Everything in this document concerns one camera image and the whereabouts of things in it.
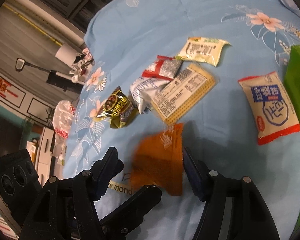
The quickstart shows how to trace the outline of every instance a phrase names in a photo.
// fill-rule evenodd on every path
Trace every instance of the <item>screw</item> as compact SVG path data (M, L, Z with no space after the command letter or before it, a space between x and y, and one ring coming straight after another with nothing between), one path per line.
M83 172L81 172L82 176L89 176L91 174L91 171L89 170L84 170Z
M212 177L218 176L218 172L217 172L217 171L214 171L214 170L209 171L209 174L210 174L210 176L212 176Z
M57 181L57 178L56 178L56 177L51 177L51 178L49 178L48 181L49 181L50 183L54 183L54 182Z
M243 177L243 181L246 182L246 183L249 183L251 182L251 179L247 176Z
M126 234L126 233L128 233L128 229L127 228L123 228L123 229L121 229L121 233L123 233L123 234Z
M103 226L102 231L103 231L104 234L106 234L106 232L108 231L108 228L106 226Z

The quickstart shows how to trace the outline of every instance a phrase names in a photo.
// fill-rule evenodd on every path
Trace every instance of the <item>white plastic bag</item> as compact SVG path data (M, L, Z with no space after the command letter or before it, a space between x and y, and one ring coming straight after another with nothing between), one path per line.
M70 101L60 101L55 109L52 125L56 133L67 139L74 118L75 107Z

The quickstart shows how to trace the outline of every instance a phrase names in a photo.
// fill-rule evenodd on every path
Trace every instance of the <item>bed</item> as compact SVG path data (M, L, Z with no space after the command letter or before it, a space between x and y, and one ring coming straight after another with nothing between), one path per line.
M250 176L280 238L289 239L300 211L300 133L258 146L252 111L237 83L272 71L283 78L290 47L300 44L300 17L280 0L114 0L101 9L85 35L95 65L67 140L64 177L89 169L114 146L125 166L113 181L128 184L135 147L165 125L151 112L122 129L111 129L106 120L93 122L92 116L117 86L128 94L156 55L176 55L190 36L220 38L231 46L223 49L218 67L202 64L219 83L179 120L185 124L183 146L226 177ZM95 203L99 219L129 197L108 189ZM203 207L184 174L183 195L163 192L127 239L192 239Z

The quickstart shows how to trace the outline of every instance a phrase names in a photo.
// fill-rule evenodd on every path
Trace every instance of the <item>snack package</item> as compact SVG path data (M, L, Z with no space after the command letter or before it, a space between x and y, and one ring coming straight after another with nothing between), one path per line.
M190 64L152 98L152 107L168 125L178 121L204 97L217 80L197 64Z
M137 112L137 109L121 91L121 87L119 86L108 97L103 106L101 106L93 120L98 122L109 117L111 128L122 128L133 120Z
M151 99L163 89L169 80L140 77L130 86L130 94L139 113L142 114Z
M238 80L251 106L259 131L258 144L300 131L290 98L276 72Z
M175 77L181 64L182 60L158 55L157 60L142 73L142 76L171 81Z
M140 142L132 160L130 184L134 190L155 184L169 195L182 194L182 130L183 124L178 123Z
M206 62L216 67L226 44L230 43L214 38L189 37L176 59Z

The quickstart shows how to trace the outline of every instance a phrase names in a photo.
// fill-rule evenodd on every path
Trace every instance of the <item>black bracket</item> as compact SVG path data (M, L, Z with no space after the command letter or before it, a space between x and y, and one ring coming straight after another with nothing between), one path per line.
M206 201L193 240L218 240L226 198L232 197L227 240L279 240L269 209L251 178L223 177L183 150L183 164L194 194Z
M143 216L160 202L162 192L154 185L143 186L99 221L94 201L106 193L110 179L122 170L117 150L110 147L90 170L71 179L49 178L28 213L19 240L70 240L70 221L75 221L81 240L125 240L143 222Z

